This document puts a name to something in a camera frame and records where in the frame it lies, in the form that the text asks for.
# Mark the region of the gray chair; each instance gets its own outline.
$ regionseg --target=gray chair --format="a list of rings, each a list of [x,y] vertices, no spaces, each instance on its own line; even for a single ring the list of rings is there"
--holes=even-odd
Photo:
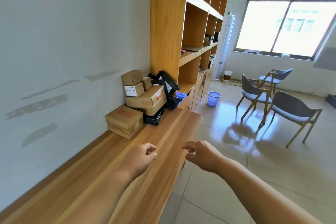
[[[263,75],[259,77],[259,86],[262,87],[265,82],[269,82],[271,84],[271,91],[273,88],[273,94],[275,93],[275,86],[279,84],[282,80],[284,80],[291,72],[291,69],[287,70],[278,70],[272,69],[267,75]]]
[[[267,111],[267,114],[270,112],[270,110],[274,111],[271,123],[273,122],[274,116],[277,113],[280,116],[301,126],[299,131],[288,142],[286,147],[288,147],[299,135],[299,133],[305,128],[305,126],[310,123],[311,126],[302,141],[303,143],[305,143],[309,133],[313,129],[319,115],[322,112],[322,109],[311,109],[306,106],[306,104],[303,103],[300,99],[282,91],[276,92],[273,96],[272,104]]]
[[[244,119],[246,114],[250,111],[252,106],[254,105],[254,110],[257,107],[257,103],[264,103],[265,109],[264,109],[264,117],[262,119],[262,124],[265,124],[266,115],[267,115],[267,105],[272,103],[271,96],[271,90],[265,90],[258,87],[253,86],[254,82],[258,82],[259,80],[253,80],[253,79],[247,79],[245,75],[241,76],[241,87],[243,89],[243,97],[239,101],[238,106],[243,101],[244,98],[250,100],[252,103],[250,107],[247,109],[247,111],[244,113],[244,115],[241,117],[241,120]]]

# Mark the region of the person's left hand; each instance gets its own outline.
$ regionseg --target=person's left hand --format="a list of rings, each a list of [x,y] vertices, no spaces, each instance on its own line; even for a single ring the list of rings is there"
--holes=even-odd
[[[126,172],[133,181],[142,175],[156,158],[156,146],[145,143],[133,147],[125,156],[119,170]]]

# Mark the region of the blue seat cushion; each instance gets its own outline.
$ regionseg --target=blue seat cushion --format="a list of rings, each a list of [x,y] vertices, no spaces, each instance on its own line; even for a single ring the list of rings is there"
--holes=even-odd
[[[244,96],[246,99],[248,99],[248,100],[250,100],[250,101],[253,101],[253,100],[256,99],[256,97],[257,97],[258,95],[250,94],[250,93],[247,93],[247,92],[243,91],[243,96]],[[258,98],[257,102],[259,102],[259,103],[265,103],[265,102],[266,102],[266,96],[267,96],[266,93],[263,92],[263,93],[260,95],[260,97]],[[271,99],[270,97],[268,97],[268,103],[269,103],[269,104],[272,103],[272,99]]]
[[[263,76],[259,77],[259,80],[262,81],[263,79],[265,79],[265,77],[266,77],[266,76],[263,75]],[[272,77],[270,77],[270,76],[267,77],[266,80],[265,80],[265,82],[269,82],[269,83],[271,83],[271,81],[272,81]],[[280,81],[279,79],[275,79],[275,78],[273,79],[273,83],[274,83],[274,84],[279,84],[280,82],[281,82],[281,81]]]
[[[286,118],[287,120],[290,120],[292,122],[295,122],[295,123],[304,123],[306,122],[309,117],[300,117],[300,116],[296,116],[296,115],[293,115],[293,114],[290,114],[288,112],[285,112],[283,110],[281,110],[279,107],[276,107],[275,105],[272,106],[272,110],[281,115],[282,117]],[[316,116],[311,119],[311,121],[315,121],[316,120]]]

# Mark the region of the blue trash can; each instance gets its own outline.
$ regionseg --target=blue trash can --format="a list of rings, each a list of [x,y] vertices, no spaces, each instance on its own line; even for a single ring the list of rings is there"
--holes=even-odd
[[[222,95],[215,91],[208,92],[208,105],[215,107]]]

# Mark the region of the wooden table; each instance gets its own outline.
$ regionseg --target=wooden table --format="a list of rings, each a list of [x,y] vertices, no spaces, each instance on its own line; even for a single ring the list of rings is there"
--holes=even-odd
[[[157,158],[124,192],[109,223],[157,223],[184,163],[181,145],[193,139],[201,119],[166,109],[159,126],[145,124],[132,140],[105,132],[0,213],[0,223],[62,223],[131,147],[145,142],[157,146]]]

